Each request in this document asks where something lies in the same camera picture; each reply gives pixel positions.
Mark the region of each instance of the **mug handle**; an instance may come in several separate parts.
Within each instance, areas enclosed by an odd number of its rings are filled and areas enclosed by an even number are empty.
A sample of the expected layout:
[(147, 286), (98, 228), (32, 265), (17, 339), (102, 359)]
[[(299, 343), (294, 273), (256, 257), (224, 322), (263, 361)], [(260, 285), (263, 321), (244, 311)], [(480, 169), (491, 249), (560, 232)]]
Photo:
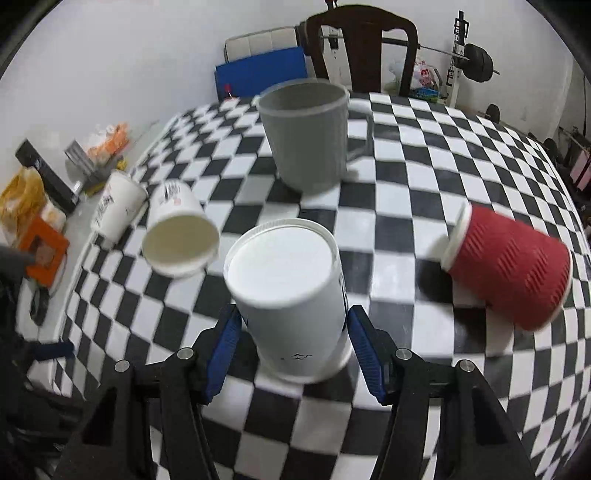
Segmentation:
[(353, 161), (362, 155), (374, 155), (374, 113), (371, 109), (371, 102), (361, 98), (350, 98), (348, 110), (357, 113), (364, 113), (368, 120), (367, 139), (363, 147), (355, 148), (355, 150), (347, 153), (347, 162)]

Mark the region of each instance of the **cable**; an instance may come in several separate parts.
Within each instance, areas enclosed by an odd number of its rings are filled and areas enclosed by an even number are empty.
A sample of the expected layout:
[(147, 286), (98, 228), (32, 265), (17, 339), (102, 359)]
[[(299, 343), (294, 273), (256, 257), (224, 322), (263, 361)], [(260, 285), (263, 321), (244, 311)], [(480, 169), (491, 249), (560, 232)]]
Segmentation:
[(585, 109), (585, 117), (583, 119), (583, 136), (587, 137), (587, 79), (583, 75), (583, 102)]
[(66, 252), (66, 253), (64, 254), (64, 268), (63, 268), (63, 269), (62, 269), (62, 271), (61, 271), (61, 277), (60, 277), (60, 279), (57, 281), (57, 283), (56, 283), (56, 287), (55, 287), (55, 289), (53, 290), (53, 293), (50, 293), (50, 294), (49, 294), (49, 298), (51, 298), (51, 299), (52, 299), (52, 298), (54, 297), (54, 295), (57, 293), (57, 290), (59, 290), (59, 288), (60, 288), (60, 286), (61, 286), (61, 282), (62, 282), (62, 280), (64, 280), (64, 277), (66, 276), (66, 267), (67, 267), (67, 265), (68, 265), (68, 252)]

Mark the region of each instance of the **screw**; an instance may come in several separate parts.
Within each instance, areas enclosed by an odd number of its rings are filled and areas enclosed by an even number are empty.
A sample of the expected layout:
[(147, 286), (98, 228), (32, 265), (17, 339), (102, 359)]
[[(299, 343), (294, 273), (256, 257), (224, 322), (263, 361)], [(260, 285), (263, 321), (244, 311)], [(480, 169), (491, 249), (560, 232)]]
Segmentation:
[(181, 348), (177, 352), (177, 357), (181, 360), (189, 360), (193, 356), (193, 349), (191, 347), (186, 346), (185, 348)]
[(408, 348), (399, 348), (396, 350), (396, 357), (400, 360), (408, 360), (412, 355), (413, 353)]
[(460, 360), (460, 368), (464, 370), (464, 372), (472, 372), (476, 367), (469, 360)]
[(125, 372), (129, 368), (129, 362), (127, 360), (119, 360), (115, 364), (115, 371), (119, 373)]

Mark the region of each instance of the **gray mug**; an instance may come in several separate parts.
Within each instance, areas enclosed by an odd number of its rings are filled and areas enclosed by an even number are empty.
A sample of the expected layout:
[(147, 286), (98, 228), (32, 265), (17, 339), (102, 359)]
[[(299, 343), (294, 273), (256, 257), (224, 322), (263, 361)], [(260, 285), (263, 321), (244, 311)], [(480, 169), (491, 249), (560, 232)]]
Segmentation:
[[(300, 79), (265, 90), (257, 108), (283, 182), (303, 193), (330, 189), (348, 178), (346, 163), (374, 153), (371, 104), (324, 79)], [(347, 152), (348, 110), (368, 119), (365, 145)]]

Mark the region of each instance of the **table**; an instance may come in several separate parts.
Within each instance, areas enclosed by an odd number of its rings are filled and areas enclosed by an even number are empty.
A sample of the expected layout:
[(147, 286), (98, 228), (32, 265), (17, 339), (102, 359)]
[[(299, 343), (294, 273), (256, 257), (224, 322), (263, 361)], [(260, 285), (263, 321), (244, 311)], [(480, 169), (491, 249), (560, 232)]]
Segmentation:
[[(96, 238), (68, 299), (55, 388), (88, 395), (116, 360), (162, 361), (215, 324), (230, 301), (223, 257), (256, 224), (300, 217), (333, 232), (350, 304), (430, 361), (469, 358), (519, 432), (536, 474), (550, 478), (589, 426), (589, 245), (566, 189), (535, 141), (461, 111), (370, 94), (375, 158), (360, 158), (354, 183), (302, 196), (278, 178), (256, 108), (229, 99), (175, 117), (132, 172), (152, 193), (182, 179), (221, 231), (220, 259), (192, 278), (153, 272), (141, 255), (147, 211), (112, 250)], [(350, 148), (365, 122), (349, 120)], [(442, 272), (438, 257), (461, 205), (473, 203), (560, 238), (571, 250), (573, 286), (559, 317), (527, 333), (504, 322)], [(430, 407), (424, 478), (433, 475), (439, 408)], [(259, 368), (246, 332), (222, 392), (203, 408), (220, 478), (369, 478), (389, 411), (368, 393), (353, 356), (334, 378), (292, 385)], [(158, 419), (154, 462), (167, 477)]]

